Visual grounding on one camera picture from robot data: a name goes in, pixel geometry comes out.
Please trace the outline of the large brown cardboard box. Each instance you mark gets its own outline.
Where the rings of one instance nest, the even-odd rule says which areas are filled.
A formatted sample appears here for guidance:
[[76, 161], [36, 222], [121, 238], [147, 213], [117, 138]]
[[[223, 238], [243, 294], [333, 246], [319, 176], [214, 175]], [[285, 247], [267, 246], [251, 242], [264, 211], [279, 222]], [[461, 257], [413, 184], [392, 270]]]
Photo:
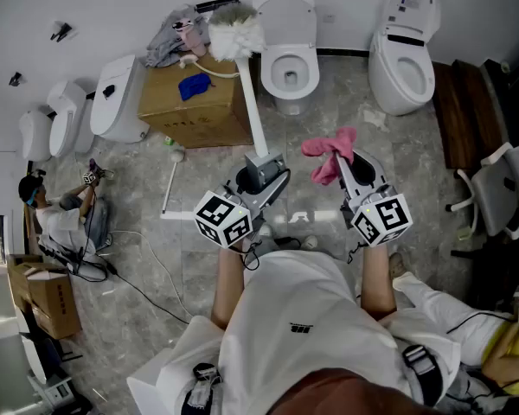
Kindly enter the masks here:
[[138, 117], [187, 149], [253, 143], [240, 78], [209, 75], [205, 92], [184, 100], [179, 84], [202, 70], [193, 64], [148, 68]]

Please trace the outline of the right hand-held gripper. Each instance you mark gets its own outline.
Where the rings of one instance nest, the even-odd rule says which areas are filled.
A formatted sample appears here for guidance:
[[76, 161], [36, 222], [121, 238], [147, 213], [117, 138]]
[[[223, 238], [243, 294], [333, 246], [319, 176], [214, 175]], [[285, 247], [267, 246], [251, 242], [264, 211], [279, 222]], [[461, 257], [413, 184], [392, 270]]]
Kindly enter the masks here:
[[413, 220], [405, 196], [390, 183], [381, 163], [363, 150], [354, 151], [352, 163], [339, 152], [334, 156], [345, 193], [340, 210], [346, 227], [370, 247], [399, 238]]

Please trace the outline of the black tray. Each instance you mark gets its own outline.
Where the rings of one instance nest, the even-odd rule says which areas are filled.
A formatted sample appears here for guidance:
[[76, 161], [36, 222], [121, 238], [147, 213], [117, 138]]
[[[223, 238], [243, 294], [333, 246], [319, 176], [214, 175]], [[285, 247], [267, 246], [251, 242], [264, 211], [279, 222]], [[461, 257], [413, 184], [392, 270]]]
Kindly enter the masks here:
[[200, 13], [204, 14], [210, 11], [214, 11], [218, 9], [221, 6], [232, 4], [232, 3], [238, 3], [240, 0], [212, 0], [205, 3], [198, 3], [195, 6], [195, 10]]

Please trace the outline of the person's right forearm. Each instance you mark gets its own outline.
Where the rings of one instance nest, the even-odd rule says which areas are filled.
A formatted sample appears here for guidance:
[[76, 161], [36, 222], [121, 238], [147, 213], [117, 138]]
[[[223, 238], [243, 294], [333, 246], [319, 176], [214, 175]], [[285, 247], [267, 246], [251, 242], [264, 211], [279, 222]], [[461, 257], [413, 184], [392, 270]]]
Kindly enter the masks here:
[[386, 245], [365, 247], [362, 260], [361, 307], [376, 321], [394, 313], [394, 297]]

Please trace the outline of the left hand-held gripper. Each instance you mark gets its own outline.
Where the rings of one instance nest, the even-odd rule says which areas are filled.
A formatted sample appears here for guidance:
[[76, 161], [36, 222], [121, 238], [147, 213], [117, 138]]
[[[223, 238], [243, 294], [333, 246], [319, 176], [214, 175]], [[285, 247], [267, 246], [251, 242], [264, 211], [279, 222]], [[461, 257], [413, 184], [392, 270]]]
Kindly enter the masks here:
[[263, 210], [278, 199], [290, 181], [291, 171], [285, 168], [278, 150], [270, 151], [267, 157], [247, 152], [245, 160], [246, 166], [233, 167], [216, 190], [206, 192], [193, 212], [201, 235], [223, 248], [258, 230]]

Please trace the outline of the white toilet brush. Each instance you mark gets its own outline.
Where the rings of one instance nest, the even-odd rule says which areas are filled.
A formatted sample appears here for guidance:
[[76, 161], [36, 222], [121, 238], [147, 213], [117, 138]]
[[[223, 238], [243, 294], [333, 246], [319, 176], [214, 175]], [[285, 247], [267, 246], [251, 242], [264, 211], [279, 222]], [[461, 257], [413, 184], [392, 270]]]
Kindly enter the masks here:
[[240, 82], [247, 105], [253, 145], [258, 157], [269, 153], [263, 132], [249, 59], [265, 49], [264, 30], [255, 8], [245, 3], [229, 3], [213, 11], [208, 20], [210, 54], [217, 61], [233, 61], [240, 75]]

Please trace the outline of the blue cloth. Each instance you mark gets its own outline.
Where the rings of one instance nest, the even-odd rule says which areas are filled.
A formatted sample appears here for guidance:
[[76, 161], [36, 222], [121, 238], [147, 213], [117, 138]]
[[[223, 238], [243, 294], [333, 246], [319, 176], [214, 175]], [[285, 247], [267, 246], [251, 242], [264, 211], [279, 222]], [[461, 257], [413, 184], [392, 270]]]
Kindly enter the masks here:
[[206, 73], [198, 73], [183, 79], [178, 84], [178, 90], [182, 101], [187, 101], [196, 95], [205, 93], [211, 85], [212, 81]]

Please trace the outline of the pink cup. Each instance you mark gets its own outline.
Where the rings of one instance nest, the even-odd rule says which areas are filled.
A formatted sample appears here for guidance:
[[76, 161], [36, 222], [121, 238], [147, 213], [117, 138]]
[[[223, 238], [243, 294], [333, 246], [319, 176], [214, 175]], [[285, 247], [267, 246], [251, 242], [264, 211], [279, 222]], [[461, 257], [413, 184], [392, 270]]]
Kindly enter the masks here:
[[177, 32], [186, 47], [197, 57], [203, 57], [207, 53], [206, 46], [201, 38], [198, 23], [202, 16], [196, 19], [181, 18], [172, 24], [172, 28]]

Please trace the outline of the pink cloth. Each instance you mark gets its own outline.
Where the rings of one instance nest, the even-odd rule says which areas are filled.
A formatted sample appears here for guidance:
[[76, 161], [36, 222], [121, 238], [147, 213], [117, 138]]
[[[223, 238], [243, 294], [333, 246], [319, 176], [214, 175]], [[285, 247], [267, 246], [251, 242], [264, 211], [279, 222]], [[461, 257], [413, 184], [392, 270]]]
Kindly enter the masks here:
[[356, 129], [353, 127], [342, 127], [336, 131], [335, 137], [316, 137], [302, 142], [301, 151], [304, 156], [329, 155], [329, 158], [322, 166], [311, 172], [311, 180], [324, 186], [336, 180], [339, 175], [339, 169], [335, 153], [344, 157], [348, 163], [353, 163], [353, 144], [355, 140]]

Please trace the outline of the plain brown cardboard box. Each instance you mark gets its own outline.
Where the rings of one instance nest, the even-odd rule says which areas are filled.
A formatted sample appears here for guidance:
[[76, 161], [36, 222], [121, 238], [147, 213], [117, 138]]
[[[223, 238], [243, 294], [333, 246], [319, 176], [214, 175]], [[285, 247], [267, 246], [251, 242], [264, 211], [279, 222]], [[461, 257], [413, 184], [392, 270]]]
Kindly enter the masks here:
[[28, 275], [36, 272], [36, 269], [27, 266], [27, 264], [40, 264], [42, 261], [43, 258], [41, 255], [10, 254], [6, 257], [7, 272], [14, 305], [23, 313], [31, 311]]

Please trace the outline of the brown wooden bench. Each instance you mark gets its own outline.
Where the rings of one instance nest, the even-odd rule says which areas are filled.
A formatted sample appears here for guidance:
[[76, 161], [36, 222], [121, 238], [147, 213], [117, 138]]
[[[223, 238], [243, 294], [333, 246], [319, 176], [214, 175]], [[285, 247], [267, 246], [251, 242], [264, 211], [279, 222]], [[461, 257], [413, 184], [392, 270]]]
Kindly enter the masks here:
[[497, 112], [478, 67], [433, 65], [435, 108], [448, 169], [473, 171], [504, 142]]

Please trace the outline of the grey clothing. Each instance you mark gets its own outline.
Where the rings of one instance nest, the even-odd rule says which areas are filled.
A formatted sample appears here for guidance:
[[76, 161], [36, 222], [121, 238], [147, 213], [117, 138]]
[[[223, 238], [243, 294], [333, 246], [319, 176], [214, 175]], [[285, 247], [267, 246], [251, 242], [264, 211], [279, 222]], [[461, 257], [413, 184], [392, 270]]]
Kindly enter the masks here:
[[149, 45], [146, 47], [147, 67], [168, 67], [179, 61], [179, 53], [190, 51], [173, 25], [183, 18], [188, 18], [194, 25], [205, 44], [209, 44], [208, 25], [202, 14], [194, 6], [183, 5], [173, 10], [162, 22], [162, 25]]

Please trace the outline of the open round-lid white toilet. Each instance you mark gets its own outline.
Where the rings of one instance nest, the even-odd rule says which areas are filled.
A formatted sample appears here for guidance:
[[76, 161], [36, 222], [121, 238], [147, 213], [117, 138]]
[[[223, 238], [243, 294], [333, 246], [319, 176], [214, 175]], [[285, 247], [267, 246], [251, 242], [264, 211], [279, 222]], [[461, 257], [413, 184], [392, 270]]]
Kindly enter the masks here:
[[279, 112], [307, 111], [319, 83], [314, 0], [254, 0], [266, 47], [260, 78]]

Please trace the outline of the grey office chair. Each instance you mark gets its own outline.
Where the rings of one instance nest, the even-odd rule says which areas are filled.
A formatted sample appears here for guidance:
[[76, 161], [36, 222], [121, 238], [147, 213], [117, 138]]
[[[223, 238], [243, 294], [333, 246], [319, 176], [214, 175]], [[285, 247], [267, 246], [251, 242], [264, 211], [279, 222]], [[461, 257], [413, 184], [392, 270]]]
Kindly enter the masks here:
[[470, 226], [458, 230], [458, 239], [467, 240], [477, 229], [482, 218], [486, 233], [496, 236], [506, 233], [512, 240], [519, 239], [519, 146], [501, 145], [480, 162], [481, 168], [473, 176], [456, 169], [453, 176], [465, 182], [470, 197], [445, 206], [447, 212], [473, 207]]

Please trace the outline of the large closed white toilet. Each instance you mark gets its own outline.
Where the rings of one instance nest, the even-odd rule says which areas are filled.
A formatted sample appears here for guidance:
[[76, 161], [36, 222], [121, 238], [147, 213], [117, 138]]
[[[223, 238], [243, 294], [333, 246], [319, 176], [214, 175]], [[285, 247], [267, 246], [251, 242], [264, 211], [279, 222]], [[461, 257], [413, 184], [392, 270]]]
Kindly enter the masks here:
[[[146, 69], [134, 54], [106, 64], [99, 76], [90, 125], [94, 135], [130, 144], [141, 141], [150, 126], [138, 117]], [[102, 91], [115, 85], [115, 93], [105, 99]]]

